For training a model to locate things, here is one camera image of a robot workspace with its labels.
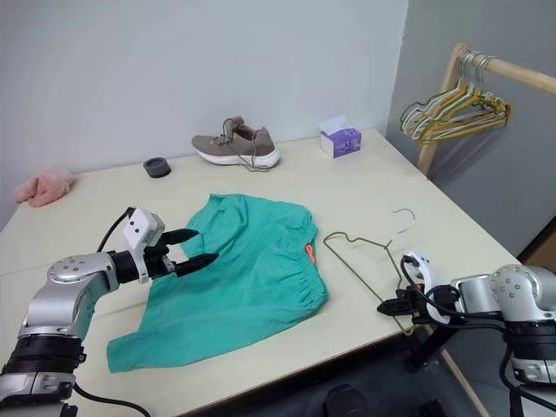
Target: black tape roll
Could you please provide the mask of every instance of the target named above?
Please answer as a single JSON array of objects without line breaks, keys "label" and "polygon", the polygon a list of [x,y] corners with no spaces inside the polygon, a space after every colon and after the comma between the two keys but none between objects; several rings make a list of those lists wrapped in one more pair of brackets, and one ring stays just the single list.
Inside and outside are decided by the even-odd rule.
[{"label": "black tape roll", "polygon": [[161,178],[172,172],[172,169],[164,158],[149,159],[143,163],[143,167],[152,178]]}]

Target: table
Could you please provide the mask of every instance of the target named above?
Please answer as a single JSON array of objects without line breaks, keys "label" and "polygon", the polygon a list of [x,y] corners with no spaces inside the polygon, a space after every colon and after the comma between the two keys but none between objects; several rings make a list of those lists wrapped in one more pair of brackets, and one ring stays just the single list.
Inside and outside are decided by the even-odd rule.
[{"label": "table", "polygon": [[[137,329],[149,284],[132,282],[103,297],[83,343],[88,359],[76,377],[94,394],[132,400],[157,416],[216,403],[399,332],[391,318],[376,312],[379,302],[322,244],[332,231],[387,242],[410,221],[391,211],[408,208],[417,222],[391,246],[394,259],[417,250],[429,257],[446,282],[517,262],[375,129],[362,133],[361,151],[334,160],[319,150],[318,138],[312,138],[278,144],[282,160],[268,173],[218,167],[188,156],[169,160],[172,173],[161,179],[149,178],[141,164],[104,169],[78,175],[71,192],[48,206],[33,209],[22,204],[0,235],[0,359],[7,360],[14,347],[47,266],[68,255],[93,252],[130,205],[157,213],[167,229],[173,229],[183,227],[210,193],[300,203],[320,228],[316,258],[330,293],[314,317],[251,346],[186,367],[122,374],[109,373],[106,345]],[[379,294],[394,296],[397,276],[382,249],[342,240],[333,245]],[[105,248],[124,249],[120,228]],[[171,255],[179,254],[173,250]],[[70,403],[77,404],[82,415],[136,415],[76,395]]]}]

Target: orange tag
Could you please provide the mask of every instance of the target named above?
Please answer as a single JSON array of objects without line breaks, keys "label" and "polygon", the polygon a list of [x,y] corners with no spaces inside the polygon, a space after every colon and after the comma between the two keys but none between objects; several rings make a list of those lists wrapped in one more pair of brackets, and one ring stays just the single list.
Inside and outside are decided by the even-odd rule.
[{"label": "orange tag", "polygon": [[311,260],[311,262],[316,263],[316,259],[314,258],[314,255],[313,255],[313,247],[309,243],[307,245],[305,245],[305,252],[307,252],[307,255],[309,256],[309,259]]}]

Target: white sole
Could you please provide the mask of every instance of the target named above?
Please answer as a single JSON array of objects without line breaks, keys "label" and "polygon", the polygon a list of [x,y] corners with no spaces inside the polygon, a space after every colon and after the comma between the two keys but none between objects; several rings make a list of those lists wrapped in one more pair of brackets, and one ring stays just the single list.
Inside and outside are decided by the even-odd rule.
[{"label": "white sole", "polygon": [[[240,158],[238,155],[230,155],[230,156],[209,155],[197,149],[195,149],[195,152],[202,159],[215,163],[216,165],[237,165],[237,164],[245,165],[246,161],[249,163],[249,165],[251,165],[251,155],[242,155],[242,157]],[[278,152],[278,149],[275,149],[267,155],[256,156],[255,158],[253,158],[253,163],[257,168],[260,167],[270,168],[275,166],[279,160],[280,160],[280,153]]]}]

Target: beige sneaker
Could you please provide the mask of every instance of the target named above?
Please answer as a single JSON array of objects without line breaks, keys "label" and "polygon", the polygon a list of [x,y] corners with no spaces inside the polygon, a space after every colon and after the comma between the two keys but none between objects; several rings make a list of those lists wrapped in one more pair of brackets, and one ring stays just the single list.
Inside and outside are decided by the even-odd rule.
[{"label": "beige sneaker", "polygon": [[204,160],[218,165],[247,165],[254,169],[271,168],[280,160],[266,128],[252,129],[240,116],[224,122],[219,136],[195,136],[195,152]]}]

